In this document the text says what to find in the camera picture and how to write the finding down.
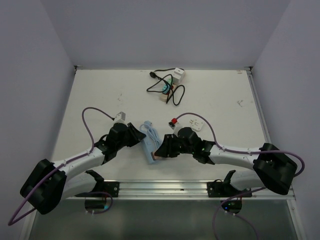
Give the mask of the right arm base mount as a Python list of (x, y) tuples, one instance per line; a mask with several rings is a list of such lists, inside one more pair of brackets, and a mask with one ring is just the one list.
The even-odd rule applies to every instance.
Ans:
[(206, 183), (207, 195), (209, 198), (229, 198), (244, 193), (243, 197), (250, 198), (252, 194), (248, 190), (237, 190), (230, 184), (224, 184), (221, 179), (208, 181)]

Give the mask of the pink USB charger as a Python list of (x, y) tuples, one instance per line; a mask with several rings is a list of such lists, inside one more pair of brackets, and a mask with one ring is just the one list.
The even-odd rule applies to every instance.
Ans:
[(161, 157), (161, 156), (157, 156), (157, 155), (155, 155), (155, 153), (153, 152), (152, 153), (152, 158), (153, 158), (153, 160), (154, 161), (159, 161), (159, 160), (163, 160), (164, 158), (163, 157)]

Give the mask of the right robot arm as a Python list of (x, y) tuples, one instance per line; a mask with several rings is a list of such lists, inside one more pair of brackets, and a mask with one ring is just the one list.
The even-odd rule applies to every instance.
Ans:
[(267, 188), (276, 194), (287, 195), (298, 168), (287, 154), (270, 143), (264, 143), (260, 148), (231, 150), (201, 139), (190, 127), (166, 134), (154, 152), (159, 158), (176, 158), (180, 154), (190, 154), (201, 164), (244, 168), (244, 171), (231, 170), (223, 181), (223, 192), (231, 197), (251, 188)]

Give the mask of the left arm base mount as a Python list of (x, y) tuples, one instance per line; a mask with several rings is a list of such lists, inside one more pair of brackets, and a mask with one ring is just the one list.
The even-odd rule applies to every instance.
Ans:
[(113, 198), (117, 198), (119, 196), (120, 183), (118, 181), (104, 181), (98, 182), (96, 186), (90, 192), (83, 192), (76, 195), (76, 197), (106, 197), (105, 194), (108, 193)]

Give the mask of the beige power strip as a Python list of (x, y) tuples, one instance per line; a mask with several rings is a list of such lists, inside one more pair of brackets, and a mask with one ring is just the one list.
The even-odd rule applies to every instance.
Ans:
[[(169, 78), (172, 78), (172, 74), (174, 74), (174, 68), (173, 68), (172, 70), (173, 70), (173, 72), (168, 75)], [(167, 92), (167, 94), (161, 93), (159, 99), (160, 99), (161, 101), (165, 102), (166, 104), (167, 104), (170, 100), (172, 100), (173, 104), (174, 104), (175, 106), (178, 106), (178, 105), (180, 104), (180, 102), (181, 102), (181, 100), (182, 100), (182, 98), (183, 98), (183, 96), (184, 96), (184, 94), (185, 94), (185, 90), (186, 90), (186, 89), (185, 89), (185, 86), (184, 86), (183, 84), (181, 84), (181, 82), (182, 82), (182, 80), (184, 79), (185, 75), (182, 77), (179, 85), (175, 85), (175, 84), (173, 84), (173, 83), (172, 83), (172, 84), (168, 84), (168, 82), (167, 82), (167, 80), (166, 80), (165, 85), (169, 85), (169, 86), (170, 86), (170, 90)], [(176, 92), (176, 89), (179, 88), (179, 87), (182, 88), (182, 95), (181, 95), (178, 103), (175, 103), (174, 94), (175, 94), (175, 92)]]

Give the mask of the white multi-port adapter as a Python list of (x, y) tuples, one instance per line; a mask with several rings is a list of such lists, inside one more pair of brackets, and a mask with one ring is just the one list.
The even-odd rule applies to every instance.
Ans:
[(189, 123), (190, 123), (191, 129), (196, 132), (200, 132), (204, 126), (204, 122), (201, 119), (191, 119)]

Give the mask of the teal plug adapter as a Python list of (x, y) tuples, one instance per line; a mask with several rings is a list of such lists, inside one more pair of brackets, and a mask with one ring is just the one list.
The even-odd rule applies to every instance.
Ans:
[(162, 88), (162, 93), (163, 94), (167, 94), (167, 92), (170, 90), (170, 86), (169, 85), (164, 85)]

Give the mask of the light blue power strip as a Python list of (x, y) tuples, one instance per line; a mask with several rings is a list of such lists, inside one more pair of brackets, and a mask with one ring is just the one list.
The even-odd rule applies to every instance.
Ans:
[(141, 144), (148, 164), (154, 164), (157, 161), (154, 161), (152, 156), (152, 153), (156, 150), (154, 141), (146, 137), (142, 140)]

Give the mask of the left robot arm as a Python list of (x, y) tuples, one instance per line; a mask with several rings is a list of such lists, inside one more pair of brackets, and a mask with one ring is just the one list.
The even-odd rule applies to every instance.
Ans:
[(107, 187), (104, 179), (93, 170), (116, 157), (124, 147), (133, 147), (146, 135), (131, 123), (115, 123), (109, 133), (94, 143), (93, 149), (66, 160), (37, 163), (20, 195), (40, 214), (51, 212), (61, 200), (82, 195), (104, 197)]

